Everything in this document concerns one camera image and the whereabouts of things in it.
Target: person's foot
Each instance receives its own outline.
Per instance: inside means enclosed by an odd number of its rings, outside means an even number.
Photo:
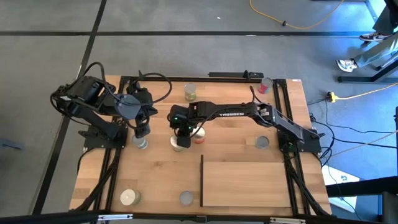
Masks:
[[[357,64],[353,59],[347,60],[336,60],[337,66],[344,72],[352,72],[355,68],[358,68]]]
[[[360,35],[359,38],[363,41],[383,41],[386,40],[387,38],[389,38],[391,35],[384,35],[382,33],[379,32],[373,32],[370,34],[363,34]]]

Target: wooden panel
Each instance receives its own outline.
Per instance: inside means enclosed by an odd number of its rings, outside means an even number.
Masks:
[[[107,81],[118,86],[120,76],[107,76]],[[174,104],[187,106],[184,99],[185,82],[173,82],[173,90],[168,98],[156,103],[159,113],[150,118],[151,133],[147,136],[148,148],[140,150],[131,143],[134,131],[129,130],[126,147],[121,154],[118,178],[113,197],[112,211],[172,214],[209,214],[209,215],[291,215],[290,204],[283,203],[270,207],[201,207],[200,206],[200,155],[205,162],[261,162],[280,164],[274,172],[280,174],[274,180],[282,183],[286,180],[283,157],[279,151],[275,128],[258,126],[250,118],[218,118],[204,125],[205,142],[183,152],[175,152],[170,145],[173,130],[166,119],[170,107]],[[251,101],[248,83],[196,83],[197,101],[206,100],[214,103],[242,103]],[[298,124],[310,127],[307,104],[302,84],[299,80],[288,80],[288,91],[293,117]],[[163,96],[168,90],[166,82],[141,82],[148,88],[154,99]],[[274,105],[274,95],[257,95],[262,101]],[[267,136],[270,146],[266,150],[256,149],[255,139]],[[319,162],[311,154],[302,155],[303,171],[308,189],[315,199],[328,212],[330,205],[323,183]],[[95,149],[81,162],[81,169],[76,180],[75,191],[70,208],[82,203],[93,187],[101,169],[103,149]],[[280,187],[278,197],[289,198],[285,184]],[[142,193],[138,205],[124,206],[120,194],[126,189],[137,189]],[[193,192],[194,202],[188,207],[181,206],[179,195],[189,190]],[[302,208],[300,194],[296,190],[298,207]]]
[[[204,162],[203,206],[289,207],[282,162]]]

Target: small container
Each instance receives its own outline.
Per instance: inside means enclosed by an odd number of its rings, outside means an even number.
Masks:
[[[148,140],[145,137],[136,138],[136,136],[133,136],[132,143],[136,145],[139,149],[146,149],[146,147],[148,146]]]
[[[192,102],[197,98],[197,86],[194,83],[188,83],[184,87],[185,100]]]
[[[180,202],[183,206],[189,206],[193,202],[193,194],[190,191],[184,191],[180,194]]]
[[[136,205],[141,201],[141,193],[138,190],[127,189],[120,195],[120,201],[123,205]]]
[[[192,141],[195,144],[201,144],[205,142],[205,130],[200,128],[199,131],[192,137]]]
[[[261,83],[260,83],[260,87],[259,87],[259,93],[261,93],[261,94],[265,94],[265,93],[268,93],[268,91],[271,89],[271,87],[272,87],[272,84],[274,84],[274,82],[272,81],[272,79],[271,78],[263,78],[262,80],[261,80]]]
[[[256,139],[256,147],[258,149],[265,149],[269,146],[269,140],[265,136],[260,136]]]
[[[177,145],[177,137],[175,135],[173,135],[170,138],[170,143],[173,146],[173,150],[176,151],[176,152],[181,152],[181,151],[184,151],[184,150],[188,149],[186,147],[182,147],[182,146]]]

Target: gray concrete floor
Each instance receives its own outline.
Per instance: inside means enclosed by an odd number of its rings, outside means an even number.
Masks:
[[[254,5],[295,25],[307,26],[333,9],[337,2],[307,0],[258,1]],[[0,30],[90,30],[100,1],[0,0]],[[366,6],[347,2],[316,31],[367,31],[373,20]],[[108,1],[100,30],[291,30],[253,12],[246,0],[219,1]],[[0,151],[0,216],[29,212],[44,164],[57,131],[60,115],[49,96],[71,82],[85,50],[87,37],[0,37],[0,137],[20,142],[24,150]],[[340,71],[334,60],[359,54],[361,41],[331,37],[97,37],[90,61],[104,64],[107,74],[206,76],[208,72],[264,72],[272,78],[300,78],[308,102],[334,91],[350,96],[382,85],[339,84],[339,75],[370,76],[372,65],[353,74]],[[383,63],[386,58],[373,65]],[[329,122],[360,130],[393,131],[396,88],[329,105]],[[310,111],[325,121],[325,105]],[[83,138],[71,124],[44,212],[68,209]],[[330,133],[322,139],[330,142]],[[335,129],[342,139],[369,141],[379,134],[361,135]],[[380,144],[395,145],[394,137]],[[353,145],[336,142],[334,151]],[[397,175],[396,152],[362,147],[331,159],[330,165],[362,179]],[[369,199],[359,199],[358,213],[371,217]],[[344,217],[353,218],[352,214]]]

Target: red cup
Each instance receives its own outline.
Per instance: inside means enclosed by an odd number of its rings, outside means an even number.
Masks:
[[[272,84],[274,82],[272,81],[271,78],[263,78],[260,83],[260,87],[258,89],[259,93],[265,94],[268,93],[268,91],[271,89]]]

